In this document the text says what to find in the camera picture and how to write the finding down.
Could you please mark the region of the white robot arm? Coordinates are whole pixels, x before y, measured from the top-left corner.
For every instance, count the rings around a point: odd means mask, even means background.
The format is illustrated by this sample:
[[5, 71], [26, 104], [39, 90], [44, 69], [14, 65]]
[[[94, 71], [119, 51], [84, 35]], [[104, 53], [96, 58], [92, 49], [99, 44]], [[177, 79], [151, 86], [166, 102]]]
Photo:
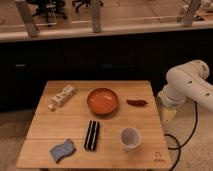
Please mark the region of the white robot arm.
[[209, 75], [209, 66], [202, 60], [192, 60], [167, 71], [167, 84], [158, 93], [164, 123], [175, 117], [187, 98], [213, 112], [213, 85], [206, 81]]

